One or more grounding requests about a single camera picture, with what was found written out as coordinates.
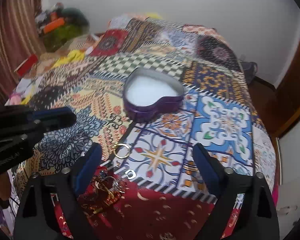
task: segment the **wooden floor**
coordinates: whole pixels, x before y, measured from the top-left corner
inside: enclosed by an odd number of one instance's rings
[[[269,134],[276,132],[293,114],[287,103],[279,103],[270,87],[253,80],[249,85],[252,103]]]

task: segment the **curtain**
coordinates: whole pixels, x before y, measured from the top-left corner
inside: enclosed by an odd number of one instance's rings
[[[19,82],[13,71],[31,54],[45,52],[34,18],[41,0],[0,0],[0,105]]]

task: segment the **green and white checkered patch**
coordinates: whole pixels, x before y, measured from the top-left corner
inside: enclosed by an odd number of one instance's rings
[[[129,75],[135,68],[144,67],[169,74],[179,80],[184,66],[171,60],[151,57],[143,54],[117,54],[107,57],[99,66],[98,71],[109,71]]]

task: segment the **patchwork bedspread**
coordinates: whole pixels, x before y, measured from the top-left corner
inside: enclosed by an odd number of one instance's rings
[[[186,94],[179,112],[142,124],[126,116],[123,85],[136,67],[183,83]],[[34,156],[19,165],[13,173],[15,197],[22,195],[32,172],[47,175],[72,166],[92,142],[102,146],[100,169],[115,177],[128,169],[137,174],[127,182],[129,190],[120,201],[103,213],[87,214],[100,239],[193,239],[217,201],[192,158],[196,143],[239,174],[261,171],[271,191],[274,187],[273,146],[251,103],[240,63],[213,28],[117,17],[83,61],[34,74],[24,93],[30,85],[35,90],[30,106],[68,106],[77,123],[46,133]],[[111,147],[117,142],[131,147],[127,159],[114,156]],[[124,156],[126,149],[118,154]],[[233,229],[242,198],[238,195],[224,236]],[[58,200],[53,199],[61,229],[70,236]]]

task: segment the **gold ring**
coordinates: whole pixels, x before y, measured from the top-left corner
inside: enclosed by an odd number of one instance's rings
[[[124,146],[124,147],[126,147],[126,148],[128,149],[128,153],[127,153],[125,156],[123,156],[123,157],[120,157],[120,156],[117,155],[117,153],[115,152],[115,150],[116,150],[119,146]],[[125,159],[125,158],[128,158],[129,155],[130,155],[130,153],[131,153],[130,147],[129,147],[127,144],[124,144],[124,143],[118,143],[118,144],[115,144],[115,145],[112,146],[112,148],[114,149],[114,155],[115,155],[117,158],[119,158],[119,159]]]

